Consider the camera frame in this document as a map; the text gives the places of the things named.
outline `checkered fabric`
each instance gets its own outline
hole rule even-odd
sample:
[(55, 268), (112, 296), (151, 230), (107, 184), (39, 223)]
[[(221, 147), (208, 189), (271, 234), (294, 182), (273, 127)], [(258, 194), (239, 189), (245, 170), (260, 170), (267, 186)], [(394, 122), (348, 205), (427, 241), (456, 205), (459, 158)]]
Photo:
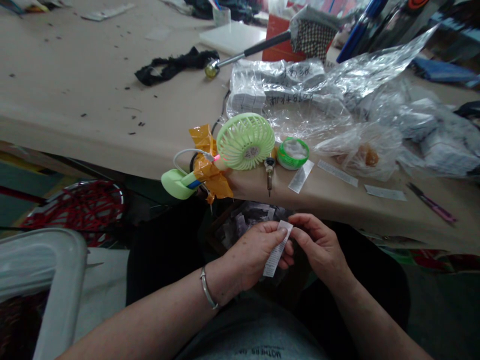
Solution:
[(300, 20), (298, 36), (295, 41), (291, 41), (291, 47), (295, 53), (301, 51), (307, 58), (319, 58), (325, 63), (327, 46), (336, 33), (336, 28), (311, 20)]

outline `small screwdriver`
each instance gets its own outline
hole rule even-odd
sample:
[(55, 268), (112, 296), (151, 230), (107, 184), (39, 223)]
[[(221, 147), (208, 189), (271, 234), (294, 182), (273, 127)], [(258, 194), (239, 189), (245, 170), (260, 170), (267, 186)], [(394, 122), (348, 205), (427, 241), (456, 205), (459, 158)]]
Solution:
[(275, 167), (275, 158), (273, 157), (267, 157), (263, 164), (265, 165), (265, 170), (267, 173), (267, 178), (266, 178), (266, 188), (268, 190), (268, 197), (270, 197), (270, 194), (272, 192), (272, 175), (274, 173), (274, 167)]

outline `hand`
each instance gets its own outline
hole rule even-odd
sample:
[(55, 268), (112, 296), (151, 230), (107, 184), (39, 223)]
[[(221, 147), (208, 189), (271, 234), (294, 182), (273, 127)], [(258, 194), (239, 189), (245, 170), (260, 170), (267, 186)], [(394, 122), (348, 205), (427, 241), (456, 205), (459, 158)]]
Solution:
[(290, 216), (288, 222), (296, 226), (290, 236), (305, 251), (313, 271), (330, 291), (350, 286), (355, 277), (335, 231), (312, 214), (298, 213)]
[[(222, 256), (236, 269), (240, 291), (251, 289), (259, 281), (270, 253), (287, 235), (286, 229), (278, 227), (277, 221), (256, 224)], [(285, 270), (292, 266), (293, 254), (293, 244), (288, 240), (278, 266)]]

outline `blue pen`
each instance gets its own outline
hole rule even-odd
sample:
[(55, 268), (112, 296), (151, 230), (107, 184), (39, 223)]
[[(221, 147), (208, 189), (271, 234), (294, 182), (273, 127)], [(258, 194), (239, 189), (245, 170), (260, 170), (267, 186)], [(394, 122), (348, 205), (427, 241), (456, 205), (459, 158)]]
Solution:
[(343, 63), (345, 60), (348, 60), (352, 57), (355, 48), (357, 47), (360, 40), (364, 36), (367, 28), (369, 27), (369, 22), (380, 15), (387, 3), (388, 0), (370, 1), (363, 14), (360, 16), (360, 19), (356, 23), (355, 27), (351, 31), (351, 34), (348, 37), (345, 45), (343, 46), (343, 49), (340, 51), (340, 54), (336, 58), (337, 63)]

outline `beige table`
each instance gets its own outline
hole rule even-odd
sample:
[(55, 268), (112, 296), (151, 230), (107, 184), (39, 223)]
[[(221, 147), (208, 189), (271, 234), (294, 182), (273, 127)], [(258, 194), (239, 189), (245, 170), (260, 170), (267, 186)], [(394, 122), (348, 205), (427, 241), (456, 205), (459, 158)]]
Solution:
[[(74, 13), (101, 10), (120, 0), (76, 1), (75, 8), (23, 19), (0, 10), (0, 140), (151, 179), (173, 167), (173, 155), (193, 145), (188, 129), (218, 118), (230, 68), (213, 81), (203, 71), (191, 70), (163, 84), (141, 85), (136, 70), (152, 58), (187, 53), (212, 23), (183, 16), (157, 0), (135, 3), (136, 8), (103, 22)], [(146, 40), (158, 26), (171, 27), (168, 38)], [(443, 85), (432, 88), (447, 104), (479, 98)], [(139, 127), (140, 121), (145, 126)], [(450, 226), (406, 189), (408, 179), (401, 174), (387, 183), (360, 179), (355, 188), (315, 167), (300, 194), (287, 188), (293, 175), (276, 168), (271, 198), (262, 167), (233, 172), (229, 180), (240, 199), (312, 212), (381, 235), (411, 237), (425, 242), (424, 248), (480, 254), (480, 191), (472, 184), (415, 180), (458, 218)], [(404, 190), (408, 201), (370, 196), (364, 183)]]

